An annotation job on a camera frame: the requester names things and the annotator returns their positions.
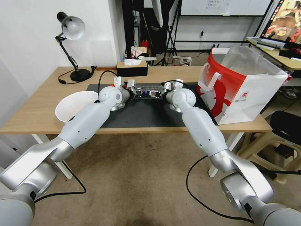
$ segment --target table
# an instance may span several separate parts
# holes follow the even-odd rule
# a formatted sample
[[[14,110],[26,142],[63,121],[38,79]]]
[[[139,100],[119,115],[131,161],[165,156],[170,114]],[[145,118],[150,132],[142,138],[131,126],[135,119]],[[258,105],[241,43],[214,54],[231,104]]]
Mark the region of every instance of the table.
[[[267,50],[256,46],[256,41],[247,38],[248,42],[252,44],[252,46],[255,46],[260,51],[266,53],[268,56],[270,56],[272,59],[276,60],[277,62],[281,63],[283,66],[287,67],[287,69],[295,71],[295,70],[301,70],[301,62],[296,60],[291,60],[288,57],[279,56],[279,49],[273,49],[273,50]]]
[[[252,47],[255,47],[253,49],[256,52],[263,55],[263,57],[284,71],[289,71],[289,74],[294,73],[294,71],[301,70],[301,61],[291,60],[288,57],[280,56],[279,49],[267,50],[257,47],[256,41],[252,38],[247,38],[247,41],[252,44]],[[301,78],[294,78],[283,84],[283,86],[301,86]]]
[[[170,79],[180,78],[184,82],[196,82],[199,78],[201,66],[195,67],[149,67],[148,75],[142,77],[126,77],[125,80],[135,79],[137,83],[161,83]],[[102,71],[95,71],[92,78],[78,84],[61,84],[57,77],[72,67],[58,67],[49,78],[38,88],[38,90],[27,100],[27,102],[7,121],[0,129],[0,134],[32,134],[38,143],[47,142],[46,134],[59,134],[64,123],[55,116],[56,105],[64,97],[86,90],[89,84],[98,83]],[[112,84],[114,75],[106,73],[102,77],[103,84]],[[61,77],[67,82],[69,74]],[[227,140],[230,150],[234,148],[243,133],[247,132],[269,132],[271,127],[259,115],[253,122],[219,125],[224,133],[231,133]],[[96,133],[172,133],[187,132],[186,127],[151,127],[151,128],[100,128]],[[72,175],[62,163],[57,163],[60,170],[67,178]],[[214,176],[217,170],[212,168],[210,175]]]

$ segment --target computer screen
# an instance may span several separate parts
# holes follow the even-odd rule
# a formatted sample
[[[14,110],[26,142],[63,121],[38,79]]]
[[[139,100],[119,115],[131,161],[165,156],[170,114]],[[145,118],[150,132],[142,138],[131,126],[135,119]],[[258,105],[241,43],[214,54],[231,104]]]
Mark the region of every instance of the computer screen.
[[[301,44],[301,0],[280,0],[261,38]]]

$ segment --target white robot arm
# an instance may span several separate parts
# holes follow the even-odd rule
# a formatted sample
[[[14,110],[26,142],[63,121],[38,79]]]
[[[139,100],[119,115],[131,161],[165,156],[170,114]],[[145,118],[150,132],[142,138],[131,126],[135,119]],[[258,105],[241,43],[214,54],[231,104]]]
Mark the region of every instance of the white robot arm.
[[[31,225],[34,199],[42,195],[56,177],[56,171],[45,159],[56,162],[66,159],[96,133],[111,110],[124,107],[130,93],[122,89],[122,81],[122,78],[116,78],[115,87],[101,90],[100,103],[85,106],[65,124],[55,139],[32,146],[0,174],[0,181],[13,190],[0,196],[0,225]],[[222,190],[234,208],[246,212],[256,225],[299,225],[300,212],[265,203],[273,196],[271,186],[252,163],[229,151],[222,133],[209,115],[193,107],[196,98],[191,90],[176,85],[165,97],[172,110],[182,112],[183,122],[191,136],[212,164],[222,172],[234,170],[221,180]]]
[[[108,119],[111,110],[124,107],[129,91],[105,87],[100,103],[86,105],[67,122],[53,140],[36,144],[0,174],[0,181],[13,192],[0,196],[0,225],[29,226],[34,217],[34,200],[54,181],[57,172],[45,160],[65,160],[77,147],[87,142]]]
[[[206,111],[193,107],[196,99],[191,90],[170,91],[166,100],[171,109],[182,112],[189,133],[212,164],[222,172],[234,170],[221,180],[222,190],[234,208],[246,212],[255,225],[300,225],[300,212],[277,203],[265,203],[273,196],[270,184],[254,164],[228,149],[222,133]]]

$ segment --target white bowl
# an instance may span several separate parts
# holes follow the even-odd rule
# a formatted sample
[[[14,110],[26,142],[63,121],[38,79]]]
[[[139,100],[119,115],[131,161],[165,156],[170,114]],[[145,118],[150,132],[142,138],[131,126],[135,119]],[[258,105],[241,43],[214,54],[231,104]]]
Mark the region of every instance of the white bowl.
[[[66,123],[85,105],[94,103],[97,98],[97,93],[94,91],[73,93],[59,102],[55,108],[55,115],[58,120]]]

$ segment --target bag handle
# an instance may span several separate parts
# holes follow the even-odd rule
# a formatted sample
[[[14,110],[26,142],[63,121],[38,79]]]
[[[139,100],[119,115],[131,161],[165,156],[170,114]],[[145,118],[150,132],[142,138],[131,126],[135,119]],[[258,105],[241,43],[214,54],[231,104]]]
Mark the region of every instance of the bag handle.
[[[205,85],[204,83],[204,70],[209,66],[208,63],[205,63],[201,72],[200,72],[200,79],[198,81],[198,85],[201,87],[201,89],[204,91],[204,92],[207,92],[207,91],[210,91],[213,89],[213,86],[216,82],[216,80],[220,80],[222,75],[218,72],[215,72],[214,75],[212,76],[211,78],[211,81],[209,82],[208,86]]]

